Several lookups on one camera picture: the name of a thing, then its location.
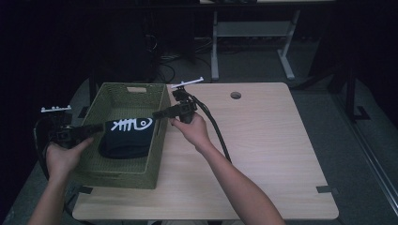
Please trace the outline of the green woven basket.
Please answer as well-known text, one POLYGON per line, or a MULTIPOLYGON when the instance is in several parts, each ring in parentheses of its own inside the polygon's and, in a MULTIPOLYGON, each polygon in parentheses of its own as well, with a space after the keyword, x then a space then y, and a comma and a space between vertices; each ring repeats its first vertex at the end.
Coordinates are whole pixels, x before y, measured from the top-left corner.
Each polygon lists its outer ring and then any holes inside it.
MULTIPOLYGON (((83 124, 105 124, 108 121, 132 119, 117 129, 140 127, 140 118, 171 106, 167 86, 163 83, 105 82, 99 89, 83 124)), ((102 132, 84 150, 73 173, 73 179, 89 187, 154 189, 157 185, 167 120, 149 122, 153 127, 148 155, 130 159, 112 159, 100 155, 102 132)))

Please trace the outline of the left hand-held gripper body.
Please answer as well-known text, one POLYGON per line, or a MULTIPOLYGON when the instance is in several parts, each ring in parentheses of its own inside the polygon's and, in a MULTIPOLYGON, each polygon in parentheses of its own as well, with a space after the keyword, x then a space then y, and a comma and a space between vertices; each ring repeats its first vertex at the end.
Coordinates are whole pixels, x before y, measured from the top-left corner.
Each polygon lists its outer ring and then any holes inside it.
POLYGON ((70 105, 65 107, 52 106, 50 108, 42 107, 41 113, 51 121, 49 139, 64 148, 70 149, 84 140, 81 131, 77 127, 72 127, 72 114, 69 113, 72 108, 70 105))

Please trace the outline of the dark navy garment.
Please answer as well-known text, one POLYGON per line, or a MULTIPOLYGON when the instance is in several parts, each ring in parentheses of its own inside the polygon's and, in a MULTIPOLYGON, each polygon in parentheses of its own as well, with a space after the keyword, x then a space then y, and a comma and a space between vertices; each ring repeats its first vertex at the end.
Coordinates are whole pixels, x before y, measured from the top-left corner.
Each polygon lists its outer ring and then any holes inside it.
POLYGON ((154 126, 151 117, 107 121, 99 143, 99 154, 112 159, 147 157, 154 126))

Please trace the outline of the person's left hand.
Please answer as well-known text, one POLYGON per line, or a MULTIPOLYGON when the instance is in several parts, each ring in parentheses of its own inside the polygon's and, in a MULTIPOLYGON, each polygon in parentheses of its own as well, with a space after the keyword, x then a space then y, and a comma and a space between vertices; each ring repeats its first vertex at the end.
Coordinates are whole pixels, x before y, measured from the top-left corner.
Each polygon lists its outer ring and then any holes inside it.
POLYGON ((49 181, 66 182, 72 171, 77 167, 83 151, 93 141, 93 138, 87 138, 70 149, 51 142, 46 153, 49 181))

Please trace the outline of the black stand foot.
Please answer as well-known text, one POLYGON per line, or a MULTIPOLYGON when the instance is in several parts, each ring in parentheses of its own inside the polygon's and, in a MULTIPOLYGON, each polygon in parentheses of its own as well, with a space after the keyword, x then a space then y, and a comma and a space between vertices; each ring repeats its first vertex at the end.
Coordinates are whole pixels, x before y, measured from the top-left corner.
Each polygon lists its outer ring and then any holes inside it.
POLYGON ((332 72, 332 78, 328 90, 332 94, 339 94, 345 89, 344 112, 349 120, 356 123, 358 120, 370 120, 371 117, 362 106, 355 103, 356 97, 356 73, 347 64, 339 63, 332 72))

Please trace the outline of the white metal desk frame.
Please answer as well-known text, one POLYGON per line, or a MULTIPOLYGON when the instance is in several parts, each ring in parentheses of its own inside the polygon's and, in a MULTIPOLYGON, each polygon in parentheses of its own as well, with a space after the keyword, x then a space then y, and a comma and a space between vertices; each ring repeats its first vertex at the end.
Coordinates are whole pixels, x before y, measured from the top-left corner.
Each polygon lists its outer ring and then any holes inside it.
POLYGON ((285 38, 282 48, 277 50, 286 78, 296 79, 287 59, 287 54, 296 31, 300 10, 296 10, 290 21, 265 22, 222 22, 218 12, 213 13, 212 49, 210 54, 211 80, 217 81, 219 75, 218 38, 285 38))

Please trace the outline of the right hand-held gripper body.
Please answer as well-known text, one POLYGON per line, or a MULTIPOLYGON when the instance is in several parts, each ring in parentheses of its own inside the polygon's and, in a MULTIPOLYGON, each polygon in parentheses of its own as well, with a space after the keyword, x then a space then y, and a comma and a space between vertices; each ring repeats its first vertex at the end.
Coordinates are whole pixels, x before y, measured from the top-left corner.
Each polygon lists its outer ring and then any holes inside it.
POLYGON ((196 104, 192 99, 190 93, 185 90, 185 86, 189 84, 200 83, 204 80, 203 77, 199 79, 192 80, 189 82, 181 82, 180 84, 172 84, 171 88, 173 89, 173 96, 178 104, 175 105, 176 115, 179 117, 179 120, 185 124, 189 124, 192 121, 193 114, 197 110, 196 104))

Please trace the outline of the person's right hand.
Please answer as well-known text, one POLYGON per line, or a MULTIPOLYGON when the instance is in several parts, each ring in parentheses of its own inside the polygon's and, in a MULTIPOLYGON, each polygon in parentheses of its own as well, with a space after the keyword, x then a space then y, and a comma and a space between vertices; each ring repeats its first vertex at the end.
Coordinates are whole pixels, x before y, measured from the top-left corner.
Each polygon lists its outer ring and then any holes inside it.
POLYGON ((199 152, 203 152, 212 145, 208 137, 206 121, 197 112, 193 115, 189 124, 180 122, 175 118, 170 119, 170 123, 173 127, 176 127, 186 140, 199 152))

